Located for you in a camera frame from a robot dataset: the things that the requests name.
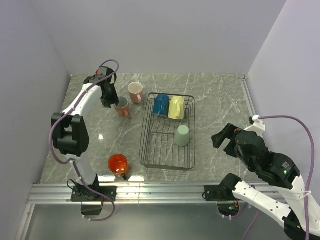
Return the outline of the blue mug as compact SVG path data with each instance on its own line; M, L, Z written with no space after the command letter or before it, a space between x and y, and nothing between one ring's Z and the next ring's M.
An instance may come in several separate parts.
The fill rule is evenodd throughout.
M168 117L169 115L169 106L170 106L170 98L166 94L158 94L154 106L153 106L153 115Z

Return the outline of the pale green cup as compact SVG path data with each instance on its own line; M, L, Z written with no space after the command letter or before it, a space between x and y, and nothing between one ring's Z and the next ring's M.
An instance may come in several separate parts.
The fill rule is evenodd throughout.
M179 147L185 147L190 142L190 130L186 125L180 125L174 135L174 143Z

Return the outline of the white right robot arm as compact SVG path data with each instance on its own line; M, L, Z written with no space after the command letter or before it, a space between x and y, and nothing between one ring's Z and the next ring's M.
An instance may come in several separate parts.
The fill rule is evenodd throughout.
M282 153L269 151L261 137L265 130L263 121L246 129L229 123L212 136L212 145L218 149L228 139L225 153L240 159L250 172L278 191L286 202L278 202L232 173L220 182L220 194L226 200L236 198L265 213L292 240L318 240L320 206L307 190L293 160Z

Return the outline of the black wire dish rack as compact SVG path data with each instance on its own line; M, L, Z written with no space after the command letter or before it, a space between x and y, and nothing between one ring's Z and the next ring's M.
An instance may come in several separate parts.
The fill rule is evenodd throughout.
M156 97L151 92L147 96L146 107L141 131L139 161L146 168L188 171L196 163L196 112L195 98L182 95L184 119L170 119L153 113ZM174 143L174 135L180 125L190 130L190 140L186 146Z

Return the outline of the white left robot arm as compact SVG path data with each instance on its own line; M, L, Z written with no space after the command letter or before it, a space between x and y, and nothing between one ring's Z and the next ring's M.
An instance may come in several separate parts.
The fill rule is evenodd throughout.
M116 71L100 66L95 75L84 80L81 91L70 106L51 117L50 150L59 150L66 161L60 160L55 153L53 157L60 164L71 164L77 177L73 191L90 202L105 200L107 196L101 192L98 176L85 156L90 143L85 119L98 101L104 108L119 104L116 80Z

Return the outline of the yellow mug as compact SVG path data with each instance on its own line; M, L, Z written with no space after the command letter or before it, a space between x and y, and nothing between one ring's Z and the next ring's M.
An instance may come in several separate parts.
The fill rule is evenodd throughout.
M168 117L173 120L182 120L185 116L185 99L182 96L173 96L169 104Z

